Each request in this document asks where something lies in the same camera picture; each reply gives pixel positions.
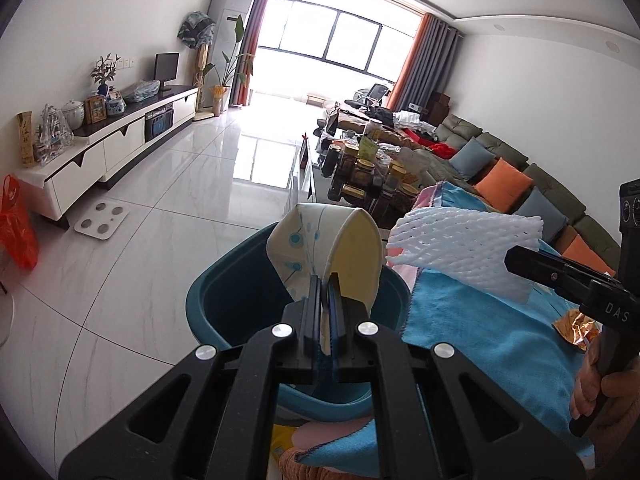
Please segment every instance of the white floor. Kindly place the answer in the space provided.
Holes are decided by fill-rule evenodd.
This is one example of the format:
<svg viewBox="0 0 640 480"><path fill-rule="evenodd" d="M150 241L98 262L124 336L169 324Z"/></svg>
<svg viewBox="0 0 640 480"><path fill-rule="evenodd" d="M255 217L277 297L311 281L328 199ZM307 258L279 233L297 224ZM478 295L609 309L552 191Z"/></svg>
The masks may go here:
<svg viewBox="0 0 640 480"><path fill-rule="evenodd" d="M257 94L191 124L68 212L73 223L101 196L126 202L109 240L35 220L38 265L2 274L16 314L0 349L0 403L54 478L71 449L196 347L184 313L191 283L282 217L296 146L320 115ZM0 298L0 339L9 307Z"/></svg>

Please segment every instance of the gray curtain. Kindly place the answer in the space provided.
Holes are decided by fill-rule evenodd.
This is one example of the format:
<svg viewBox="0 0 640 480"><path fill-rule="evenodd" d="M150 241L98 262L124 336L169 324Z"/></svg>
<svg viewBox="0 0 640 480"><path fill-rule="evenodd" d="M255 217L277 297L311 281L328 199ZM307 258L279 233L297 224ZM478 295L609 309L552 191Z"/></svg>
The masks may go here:
<svg viewBox="0 0 640 480"><path fill-rule="evenodd" d="M260 28L262 27L262 19L264 11L269 0L254 0L254 4L249 13L249 19L244 24L244 40L240 46L240 54L255 54L258 48L258 36L260 36ZM244 62L240 62L238 72L245 72ZM248 86L250 76L247 76L247 86L242 86L241 81L234 78L231 87L231 96L229 102L231 104L246 104L248 98Z"/></svg>
<svg viewBox="0 0 640 480"><path fill-rule="evenodd" d="M408 110L409 103L425 106L432 92L444 91L460 39L456 28L431 17L395 110Z"/></svg>

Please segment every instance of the orange pillow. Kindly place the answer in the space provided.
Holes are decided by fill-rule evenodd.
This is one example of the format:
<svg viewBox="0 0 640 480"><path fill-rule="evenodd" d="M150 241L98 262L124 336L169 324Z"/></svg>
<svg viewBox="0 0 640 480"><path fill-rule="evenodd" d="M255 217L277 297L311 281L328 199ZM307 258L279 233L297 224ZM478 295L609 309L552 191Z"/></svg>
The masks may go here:
<svg viewBox="0 0 640 480"><path fill-rule="evenodd" d="M476 184L476 191L501 213L511 210L516 200L533 186L533 179L520 173L502 158L489 174Z"/></svg>
<svg viewBox="0 0 640 480"><path fill-rule="evenodd" d="M562 256L579 264L591 267L591 269L603 274L608 272L609 276L613 276L616 273L615 270L609 269L609 266L602 261L602 258L590 249L580 235L574 238L574 241L566 248Z"/></svg>

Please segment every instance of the office chair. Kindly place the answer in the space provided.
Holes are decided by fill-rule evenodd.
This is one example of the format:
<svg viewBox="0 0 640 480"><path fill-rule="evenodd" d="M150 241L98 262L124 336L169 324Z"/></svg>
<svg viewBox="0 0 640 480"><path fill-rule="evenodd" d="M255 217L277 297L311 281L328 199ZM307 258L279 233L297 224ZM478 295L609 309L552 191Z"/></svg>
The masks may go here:
<svg viewBox="0 0 640 480"><path fill-rule="evenodd" d="M388 92L389 88L383 84L375 83L366 95L364 95L362 91L358 91L356 92L356 95L354 95L356 100L345 99L344 103L356 109L361 107L369 108L370 106L379 106L380 101L382 101L382 98L388 94Z"/></svg>

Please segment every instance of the gray sofa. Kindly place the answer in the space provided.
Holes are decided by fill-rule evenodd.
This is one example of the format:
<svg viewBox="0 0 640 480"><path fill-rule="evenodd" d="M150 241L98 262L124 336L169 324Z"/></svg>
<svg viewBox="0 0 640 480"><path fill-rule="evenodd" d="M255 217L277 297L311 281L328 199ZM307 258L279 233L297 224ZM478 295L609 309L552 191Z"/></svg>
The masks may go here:
<svg viewBox="0 0 640 480"><path fill-rule="evenodd" d="M508 145L498 137L468 121L455 115L449 115L434 132L437 140L459 150L469 140L475 137L495 158L502 158L514 168L526 174L533 180L534 186L551 202L562 214L568 218L568 225L572 226L603 261L613 270L618 270L620 262L620 246L611 235L598 224L591 216L586 214L586 206L560 182L554 179L537 164L529 164L529 158L514 147ZM473 184L475 180L466 181L449 162L428 150L416 150L424 159L426 171L436 182L446 180L466 191L478 194ZM513 207L515 211L527 199L528 194L521 197ZM562 243L566 243L566 236L562 237Z"/></svg>

